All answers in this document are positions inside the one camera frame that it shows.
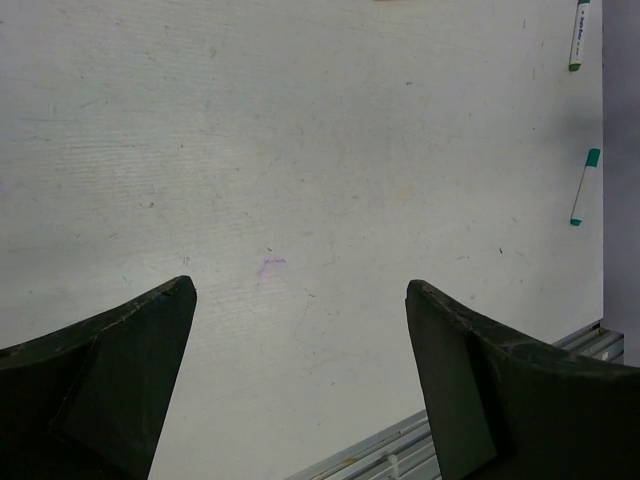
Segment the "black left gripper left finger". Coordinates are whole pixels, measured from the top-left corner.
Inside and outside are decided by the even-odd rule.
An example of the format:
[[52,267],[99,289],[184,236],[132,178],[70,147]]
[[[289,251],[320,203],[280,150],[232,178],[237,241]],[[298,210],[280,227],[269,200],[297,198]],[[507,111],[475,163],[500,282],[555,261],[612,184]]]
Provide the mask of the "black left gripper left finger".
[[179,276],[2,349],[2,478],[148,478],[195,308]]

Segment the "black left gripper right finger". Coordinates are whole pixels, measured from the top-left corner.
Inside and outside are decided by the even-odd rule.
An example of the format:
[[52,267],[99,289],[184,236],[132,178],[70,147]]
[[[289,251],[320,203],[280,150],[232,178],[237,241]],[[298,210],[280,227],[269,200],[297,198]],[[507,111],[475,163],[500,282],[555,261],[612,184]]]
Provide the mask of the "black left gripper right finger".
[[414,280],[406,314],[426,412],[475,419],[496,455],[462,479],[635,479],[639,371],[549,345]]

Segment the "teal capped white marker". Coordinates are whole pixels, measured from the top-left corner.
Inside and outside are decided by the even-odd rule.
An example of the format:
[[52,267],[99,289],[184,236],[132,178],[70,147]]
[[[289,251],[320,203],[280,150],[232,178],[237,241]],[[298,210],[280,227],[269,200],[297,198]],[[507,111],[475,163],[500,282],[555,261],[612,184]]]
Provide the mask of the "teal capped white marker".
[[586,211],[588,209],[588,201],[597,180],[600,157],[601,150],[597,148],[590,149],[587,154],[581,181],[570,216],[571,226],[580,226],[585,219]]

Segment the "green capped white marker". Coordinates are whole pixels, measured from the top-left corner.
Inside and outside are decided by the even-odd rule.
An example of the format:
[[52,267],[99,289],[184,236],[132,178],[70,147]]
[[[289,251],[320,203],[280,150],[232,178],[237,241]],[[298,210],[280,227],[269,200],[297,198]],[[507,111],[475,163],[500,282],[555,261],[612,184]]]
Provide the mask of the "green capped white marker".
[[590,5],[590,0],[579,0],[577,2],[568,63],[569,72],[577,72],[582,66]]

